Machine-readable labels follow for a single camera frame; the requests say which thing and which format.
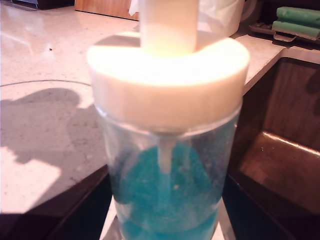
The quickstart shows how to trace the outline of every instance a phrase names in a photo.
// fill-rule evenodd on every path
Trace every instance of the blue liquid soap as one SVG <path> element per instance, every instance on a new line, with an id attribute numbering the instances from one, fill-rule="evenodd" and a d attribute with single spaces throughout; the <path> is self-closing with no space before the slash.
<path id="1" fill-rule="evenodd" d="M 213 235 L 221 193 L 189 146 L 173 148 L 169 174 L 158 166 L 157 147 L 141 152 L 125 176 L 113 178 L 112 188 L 125 240 L 210 240 Z"/>

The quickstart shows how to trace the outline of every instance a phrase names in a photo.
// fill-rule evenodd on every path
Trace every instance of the soap dispenser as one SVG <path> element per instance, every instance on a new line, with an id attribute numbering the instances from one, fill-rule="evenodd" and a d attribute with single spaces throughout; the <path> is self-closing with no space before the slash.
<path id="1" fill-rule="evenodd" d="M 87 53 L 124 240 L 210 240 L 249 53 L 197 31 L 199 0 L 141 0 L 140 32 Z"/>

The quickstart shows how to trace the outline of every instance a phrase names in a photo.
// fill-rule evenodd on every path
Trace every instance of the sink basin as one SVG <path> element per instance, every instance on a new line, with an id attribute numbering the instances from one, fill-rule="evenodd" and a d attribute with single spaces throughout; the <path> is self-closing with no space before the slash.
<path id="1" fill-rule="evenodd" d="M 320 64 L 281 58 L 244 95 L 229 176 L 292 239 L 320 239 Z"/>

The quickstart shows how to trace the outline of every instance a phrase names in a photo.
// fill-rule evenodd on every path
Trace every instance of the countertop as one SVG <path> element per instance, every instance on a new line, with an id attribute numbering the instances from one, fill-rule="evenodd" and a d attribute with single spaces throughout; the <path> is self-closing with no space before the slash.
<path id="1" fill-rule="evenodd" d="M 1 5 L 2 213 L 24 213 L 106 164 L 86 50 L 137 24 L 74 7 Z M 240 32 L 232 37 L 251 55 L 244 93 L 282 57 L 320 64 L 317 46 L 279 45 Z"/>

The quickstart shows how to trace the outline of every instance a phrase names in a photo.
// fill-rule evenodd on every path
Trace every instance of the green sponge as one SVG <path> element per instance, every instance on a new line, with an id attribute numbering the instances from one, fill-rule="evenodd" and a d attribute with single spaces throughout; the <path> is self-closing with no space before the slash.
<path id="1" fill-rule="evenodd" d="M 320 11 L 280 7 L 277 9 L 276 15 L 278 20 L 273 22 L 273 31 L 314 41 L 320 38 Z"/>

